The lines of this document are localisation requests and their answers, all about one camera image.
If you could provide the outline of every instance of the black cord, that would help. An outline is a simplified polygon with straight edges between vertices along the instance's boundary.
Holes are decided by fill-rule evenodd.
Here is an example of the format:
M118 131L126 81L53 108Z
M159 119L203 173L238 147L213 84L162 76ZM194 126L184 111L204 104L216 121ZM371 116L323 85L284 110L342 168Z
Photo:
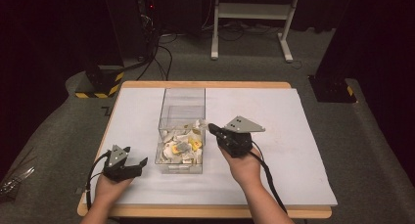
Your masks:
M155 58L155 61L156 61L157 65L159 66L161 79L164 80L164 77L167 76L167 73L165 73L164 69L162 68L162 65L160 64L160 62L156 58Z
M92 179L92 173L94 172L95 166L97 165L97 163L104 157L109 157L111 154L111 151L107 151L106 153L102 154L100 157L98 157L97 160L95 160L94 164L92 164L91 170L89 170L88 173L88 180L86 180L86 185L85 185L85 193L86 193L86 205L88 207L88 210L91 208L92 206L92 202L91 202L91 179Z
M256 148L259 150L259 153L260 153L260 157L262 158L262 161L264 161L265 162L265 158L263 158L263 153L262 153L262 151L260 150L260 147L259 147L259 145L256 143L256 142L254 142L254 141L251 141L255 146L256 146Z
M266 163L253 152L249 151L248 153L251 154L251 156L253 156L254 158L256 158L262 165L263 169L265 170L266 180L268 181L268 186L269 186L269 189L271 189L272 195L274 195L274 198L278 202L280 207L287 213L286 207L284 207L283 202L281 201L280 197L278 196L277 191L275 190L274 182L272 180L272 175L271 175L271 172L269 171L268 165L266 165Z
M174 32L174 38L172 40L160 42L159 44L168 44L168 43L171 43L171 42L175 41L177 39L177 37L178 37L177 33Z
M171 70L171 63L173 63L173 56L171 55L171 52L167 48L163 46L159 46L159 47L167 51L168 55L170 56L170 63L168 64L167 74L165 75L165 80L168 80L168 75L170 74L170 70Z

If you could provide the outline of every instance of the white paper sheet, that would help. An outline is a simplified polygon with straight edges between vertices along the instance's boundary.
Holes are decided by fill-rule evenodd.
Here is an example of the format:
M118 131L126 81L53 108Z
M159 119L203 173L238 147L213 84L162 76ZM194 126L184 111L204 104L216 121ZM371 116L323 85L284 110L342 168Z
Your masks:
M100 154L131 147L126 165L148 164L118 203L246 204L229 166L207 133L203 174L161 174L155 165L163 88L121 89ZM207 121L224 126L241 115L265 127L253 133L285 205L337 205L296 89L207 89ZM95 173L103 168L98 163ZM265 174L262 183L268 189ZM92 181L95 188L96 179Z

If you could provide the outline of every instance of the transparent container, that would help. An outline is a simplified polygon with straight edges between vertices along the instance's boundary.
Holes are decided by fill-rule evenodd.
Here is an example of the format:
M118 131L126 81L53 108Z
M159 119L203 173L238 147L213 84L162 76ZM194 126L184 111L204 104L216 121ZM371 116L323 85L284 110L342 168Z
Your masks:
M205 92L204 88L165 89L155 161L161 173L203 172Z

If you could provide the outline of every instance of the white metal stand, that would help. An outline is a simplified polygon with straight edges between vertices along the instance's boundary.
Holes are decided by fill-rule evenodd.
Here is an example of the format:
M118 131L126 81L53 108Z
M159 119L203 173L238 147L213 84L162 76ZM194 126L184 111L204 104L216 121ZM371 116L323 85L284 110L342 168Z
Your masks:
M287 35L296 11L297 2L293 0L290 5L270 5L270 4L244 4L244 3L214 3L214 26L211 42L211 58L217 60L219 58L219 40L218 40L218 21L219 18L234 19L261 19L261 20L281 20L286 21L283 33L278 33L278 40L284 53L287 63L293 61L290 48L287 44Z

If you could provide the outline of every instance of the human arm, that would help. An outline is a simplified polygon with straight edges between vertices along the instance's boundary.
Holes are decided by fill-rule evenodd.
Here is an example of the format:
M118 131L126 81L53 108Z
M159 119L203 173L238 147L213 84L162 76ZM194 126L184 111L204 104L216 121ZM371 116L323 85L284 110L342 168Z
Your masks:
M294 223L277 201L265 190L260 180L260 163L251 155L232 158L219 147L228 161L233 178L241 186L255 224ZM252 152L259 156L257 149Z
M95 190L94 203L80 223L107 223L111 208L133 180L131 178L117 183L101 174Z

